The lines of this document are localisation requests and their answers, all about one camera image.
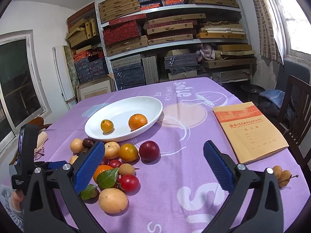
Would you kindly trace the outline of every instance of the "orange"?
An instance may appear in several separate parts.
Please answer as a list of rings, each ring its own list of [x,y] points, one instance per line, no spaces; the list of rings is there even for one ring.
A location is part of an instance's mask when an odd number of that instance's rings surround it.
[[[113,130],[114,124],[110,120],[103,120],[100,124],[100,128],[103,132],[109,133]]]
[[[96,171],[94,172],[93,175],[93,180],[96,182],[96,179],[98,177],[98,175],[106,170],[111,170],[113,169],[111,166],[107,166],[107,165],[100,165],[98,166],[98,168],[96,169]]]
[[[119,149],[119,157],[125,162],[132,162],[138,158],[138,150],[135,145],[125,143]]]
[[[132,115],[128,121],[128,125],[130,126],[131,130],[136,130],[147,123],[147,118],[142,114]]]

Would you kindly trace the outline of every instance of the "yellow fruit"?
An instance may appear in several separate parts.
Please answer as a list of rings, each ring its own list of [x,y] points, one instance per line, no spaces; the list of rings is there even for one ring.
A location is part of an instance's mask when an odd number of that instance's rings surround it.
[[[110,120],[103,120],[100,124],[100,128],[103,132],[109,133],[114,129],[114,124]]]
[[[130,165],[130,164],[122,164],[121,166],[119,166],[119,174],[121,176],[123,175],[134,175],[135,174],[135,167]]]
[[[91,195],[91,198],[95,198],[98,195],[98,190],[94,189],[94,192]]]
[[[132,162],[138,158],[138,150],[133,144],[125,143],[119,149],[119,156],[125,162]]]
[[[104,212],[116,214],[126,209],[128,198],[117,188],[107,188],[99,194],[98,204]]]
[[[131,130],[139,129],[140,127],[144,126],[147,123],[148,123],[147,118],[142,114],[132,115],[128,121],[128,125]]]
[[[69,159],[69,164],[73,164],[76,160],[77,160],[78,156],[77,155],[74,155],[72,156],[70,159]]]
[[[83,140],[79,138],[75,138],[70,143],[70,149],[73,153],[79,153],[84,149],[82,145]]]
[[[279,179],[279,186],[284,187],[290,182],[291,173],[289,170],[284,170]]]
[[[272,169],[273,169],[274,175],[276,177],[276,180],[279,180],[281,177],[281,174],[282,174],[282,167],[274,166]]]
[[[120,146],[116,142],[105,143],[105,158],[106,159],[115,159],[119,156]]]

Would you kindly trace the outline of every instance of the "window frame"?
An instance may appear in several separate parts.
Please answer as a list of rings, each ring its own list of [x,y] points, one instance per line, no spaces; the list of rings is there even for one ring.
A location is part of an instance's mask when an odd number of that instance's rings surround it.
[[[0,35],[0,46],[3,44],[7,44],[13,41],[23,40],[23,39],[26,40],[26,50],[27,50],[27,60],[28,60],[29,71],[31,74],[31,80],[32,80],[38,101],[40,103],[41,109],[35,111],[33,114],[27,117],[21,124],[15,127],[9,115],[6,105],[2,106],[5,116],[7,118],[7,121],[9,122],[11,129],[15,136],[19,134],[20,127],[24,125],[25,123],[29,122],[30,120],[34,119],[37,116],[46,117],[47,115],[52,113],[49,103],[47,101],[46,95],[43,90],[40,76],[39,76],[38,66],[37,66],[36,57],[35,57],[33,30],[10,32],[10,33],[5,33],[3,35]],[[5,102],[1,87],[0,87],[0,99],[2,102]],[[8,144],[8,142],[10,142],[8,141],[8,139],[7,137],[5,137],[2,141],[0,141],[0,151]]]

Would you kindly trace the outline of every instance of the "metal screw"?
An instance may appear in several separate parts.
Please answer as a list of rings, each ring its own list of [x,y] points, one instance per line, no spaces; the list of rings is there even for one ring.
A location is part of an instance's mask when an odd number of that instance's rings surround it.
[[[64,170],[69,170],[71,168],[71,164],[65,164],[63,165]]]
[[[243,164],[238,164],[238,169],[243,171],[246,169],[246,166]]]
[[[39,173],[39,172],[41,172],[41,168],[40,168],[40,167],[37,167],[37,168],[35,169],[35,173]]]
[[[269,168],[267,168],[267,173],[269,173],[269,174],[273,174],[273,172],[274,172],[274,171],[273,171],[273,169],[272,169],[272,168],[270,168],[270,167],[269,167]]]

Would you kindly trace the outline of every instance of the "blue rubber gripper pad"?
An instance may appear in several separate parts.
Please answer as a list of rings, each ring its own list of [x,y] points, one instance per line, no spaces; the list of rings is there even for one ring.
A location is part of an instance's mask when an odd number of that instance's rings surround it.
[[[73,185],[76,194],[86,189],[104,155],[104,143],[99,142],[76,172],[75,183]]]
[[[203,155],[217,178],[221,188],[231,193],[234,189],[234,176],[209,141],[205,142],[203,146]]]

